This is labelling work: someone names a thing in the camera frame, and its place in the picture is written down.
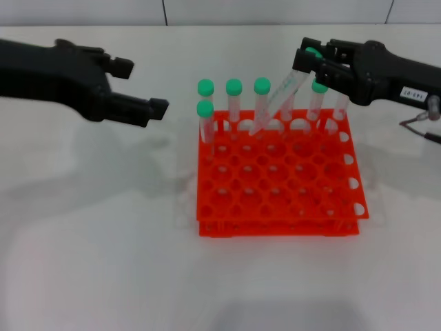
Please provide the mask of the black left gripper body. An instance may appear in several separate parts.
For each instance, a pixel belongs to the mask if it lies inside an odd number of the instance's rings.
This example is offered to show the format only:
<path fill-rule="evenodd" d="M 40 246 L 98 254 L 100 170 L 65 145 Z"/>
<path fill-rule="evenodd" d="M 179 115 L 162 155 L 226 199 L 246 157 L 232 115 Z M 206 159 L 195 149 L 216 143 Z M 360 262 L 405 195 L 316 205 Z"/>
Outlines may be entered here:
<path fill-rule="evenodd" d="M 102 48 L 57 39 L 52 47 L 1 40 L 1 96 L 60 103 L 89 121 L 105 119 L 110 86 Z"/>

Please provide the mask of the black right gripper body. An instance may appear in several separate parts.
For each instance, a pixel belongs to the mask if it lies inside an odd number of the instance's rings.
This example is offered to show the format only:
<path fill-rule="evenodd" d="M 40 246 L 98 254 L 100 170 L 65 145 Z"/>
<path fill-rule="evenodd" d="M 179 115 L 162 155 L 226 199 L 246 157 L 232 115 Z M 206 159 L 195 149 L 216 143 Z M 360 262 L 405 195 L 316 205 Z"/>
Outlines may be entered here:
<path fill-rule="evenodd" d="M 351 70 L 354 87 L 349 98 L 359 106 L 387 100 L 426 108 L 430 97 L 440 96 L 438 67 L 399 57 L 378 41 L 357 45 Z"/>

